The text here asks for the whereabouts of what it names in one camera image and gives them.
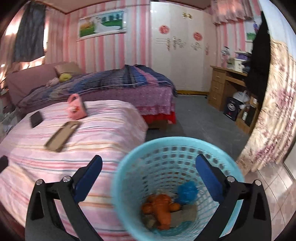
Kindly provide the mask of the blue plastic bag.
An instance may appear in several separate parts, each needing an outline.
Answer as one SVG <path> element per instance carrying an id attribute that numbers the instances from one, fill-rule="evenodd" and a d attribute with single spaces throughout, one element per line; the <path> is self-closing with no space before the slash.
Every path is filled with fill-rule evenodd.
<path id="1" fill-rule="evenodd" d="M 181 205 L 191 204 L 196 200 L 198 192 L 193 181 L 186 182 L 178 187 L 176 202 Z"/>

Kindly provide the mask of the cardboard tube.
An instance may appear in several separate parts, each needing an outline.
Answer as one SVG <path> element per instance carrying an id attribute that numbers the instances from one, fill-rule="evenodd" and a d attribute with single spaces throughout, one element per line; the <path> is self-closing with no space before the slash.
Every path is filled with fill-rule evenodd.
<path id="1" fill-rule="evenodd" d="M 171 213 L 170 228 L 179 226 L 184 222 L 194 222 L 197 218 L 196 204 L 184 205 L 181 210 Z"/>

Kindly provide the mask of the orange snack wrapper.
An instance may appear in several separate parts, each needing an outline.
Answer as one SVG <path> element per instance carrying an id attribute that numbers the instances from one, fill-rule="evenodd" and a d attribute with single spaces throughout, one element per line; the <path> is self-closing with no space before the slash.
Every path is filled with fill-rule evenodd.
<path id="1" fill-rule="evenodd" d="M 166 194 L 157 195 L 152 202 L 154 217 L 158 222 L 157 229 L 168 230 L 171 224 L 171 198 Z"/>

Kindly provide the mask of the orange peel piece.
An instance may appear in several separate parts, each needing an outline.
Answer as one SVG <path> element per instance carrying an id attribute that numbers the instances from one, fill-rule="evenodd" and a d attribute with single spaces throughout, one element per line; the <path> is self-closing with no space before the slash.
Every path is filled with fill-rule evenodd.
<path id="1" fill-rule="evenodd" d="M 144 203 L 142 205 L 142 213 L 144 215 L 152 215 L 153 214 L 153 205 L 152 205 L 152 203 L 149 203 L 149 202 Z"/>

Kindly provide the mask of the small orange fruit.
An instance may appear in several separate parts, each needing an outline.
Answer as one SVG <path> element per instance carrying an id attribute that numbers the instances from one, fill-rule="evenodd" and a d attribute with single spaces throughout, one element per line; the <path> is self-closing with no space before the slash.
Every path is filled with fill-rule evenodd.
<path id="1" fill-rule="evenodd" d="M 170 203 L 169 210 L 170 212 L 177 212 L 181 209 L 181 204 L 177 202 Z"/>

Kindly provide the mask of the black smartphone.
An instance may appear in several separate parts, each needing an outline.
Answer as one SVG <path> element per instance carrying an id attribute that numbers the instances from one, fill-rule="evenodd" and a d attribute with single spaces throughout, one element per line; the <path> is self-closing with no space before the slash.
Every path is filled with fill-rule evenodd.
<path id="1" fill-rule="evenodd" d="M 43 115 L 40 111 L 35 112 L 30 116 L 30 124 L 31 128 L 35 128 L 38 126 L 40 123 L 42 123 L 44 120 Z"/>

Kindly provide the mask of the floral curtain right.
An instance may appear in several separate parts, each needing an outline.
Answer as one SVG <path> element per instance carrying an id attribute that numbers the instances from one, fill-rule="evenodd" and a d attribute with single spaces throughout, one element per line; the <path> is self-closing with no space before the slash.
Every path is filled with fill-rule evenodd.
<path id="1" fill-rule="evenodd" d="M 243 175 L 284 161 L 295 138 L 295 57 L 286 43 L 271 40 L 265 97 L 255 127 L 236 160 Z"/>

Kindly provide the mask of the black shopping bag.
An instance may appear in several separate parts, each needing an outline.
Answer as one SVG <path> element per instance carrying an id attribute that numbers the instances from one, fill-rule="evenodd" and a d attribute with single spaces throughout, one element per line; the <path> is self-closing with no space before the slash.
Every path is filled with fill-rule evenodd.
<path id="1" fill-rule="evenodd" d="M 229 117 L 231 120 L 236 121 L 237 116 L 240 112 L 240 106 L 242 104 L 243 102 L 233 97 L 227 97 L 223 114 Z"/>

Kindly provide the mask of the wooden desk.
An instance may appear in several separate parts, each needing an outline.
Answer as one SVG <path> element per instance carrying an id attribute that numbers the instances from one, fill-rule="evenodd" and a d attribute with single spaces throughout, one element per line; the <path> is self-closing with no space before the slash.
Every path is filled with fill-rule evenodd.
<path id="1" fill-rule="evenodd" d="M 247 90 L 244 82 L 247 74 L 217 66 L 212 66 L 212 69 L 212 82 L 208 103 L 217 110 L 224 111 L 228 97 L 232 97 L 236 92 Z M 256 124 L 259 110 L 257 97 L 249 91 L 247 94 L 250 100 L 246 102 L 246 105 L 250 107 L 248 111 L 240 110 L 235 123 L 243 132 L 250 135 Z"/>

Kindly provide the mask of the yellow plush toy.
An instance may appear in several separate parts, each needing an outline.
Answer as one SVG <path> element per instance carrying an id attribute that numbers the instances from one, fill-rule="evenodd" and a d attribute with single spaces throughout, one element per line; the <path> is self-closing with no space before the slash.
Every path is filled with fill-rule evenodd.
<path id="1" fill-rule="evenodd" d="M 63 83 L 63 82 L 66 82 L 68 80 L 70 80 L 72 78 L 72 75 L 69 74 L 69 73 L 62 73 L 60 76 L 59 76 L 59 82 L 60 83 Z"/>

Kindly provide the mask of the brown pillow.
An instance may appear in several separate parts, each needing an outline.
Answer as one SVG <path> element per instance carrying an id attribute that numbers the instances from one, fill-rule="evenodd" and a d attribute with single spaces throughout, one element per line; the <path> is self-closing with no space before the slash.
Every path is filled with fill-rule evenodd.
<path id="1" fill-rule="evenodd" d="M 84 74 L 84 71 L 75 62 L 59 64 L 54 68 L 59 76 L 62 74 L 70 74 L 71 76 Z"/>

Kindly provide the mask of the dark window curtain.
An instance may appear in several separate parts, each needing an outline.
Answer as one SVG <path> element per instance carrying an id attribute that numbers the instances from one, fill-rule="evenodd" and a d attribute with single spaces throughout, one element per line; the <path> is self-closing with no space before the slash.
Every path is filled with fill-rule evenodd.
<path id="1" fill-rule="evenodd" d="M 46 6 L 35 1 L 26 5 L 14 45 L 13 62 L 31 62 L 45 55 Z"/>

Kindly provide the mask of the desk lamp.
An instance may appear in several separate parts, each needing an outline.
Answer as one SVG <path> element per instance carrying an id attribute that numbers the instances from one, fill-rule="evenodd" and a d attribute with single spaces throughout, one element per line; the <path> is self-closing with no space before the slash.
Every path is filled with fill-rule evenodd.
<path id="1" fill-rule="evenodd" d="M 230 56 L 229 48 L 227 46 L 224 46 L 221 50 L 221 67 L 222 68 L 227 67 L 227 61 L 229 56 Z"/>

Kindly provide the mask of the white wardrobe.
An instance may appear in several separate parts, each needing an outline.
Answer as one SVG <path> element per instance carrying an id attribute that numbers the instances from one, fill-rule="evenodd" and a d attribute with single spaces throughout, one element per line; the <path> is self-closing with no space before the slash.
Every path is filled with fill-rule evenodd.
<path id="1" fill-rule="evenodd" d="M 217 58 L 216 27 L 205 11 L 152 1 L 152 69 L 178 91 L 209 92 Z"/>

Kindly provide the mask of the framed wedding picture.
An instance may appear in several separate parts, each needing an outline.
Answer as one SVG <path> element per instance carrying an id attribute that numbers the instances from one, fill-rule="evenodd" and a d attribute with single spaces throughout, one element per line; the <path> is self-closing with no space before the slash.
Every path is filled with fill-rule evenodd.
<path id="1" fill-rule="evenodd" d="M 125 33 L 127 29 L 126 9 L 103 11 L 80 18 L 77 41 L 112 34 Z"/>

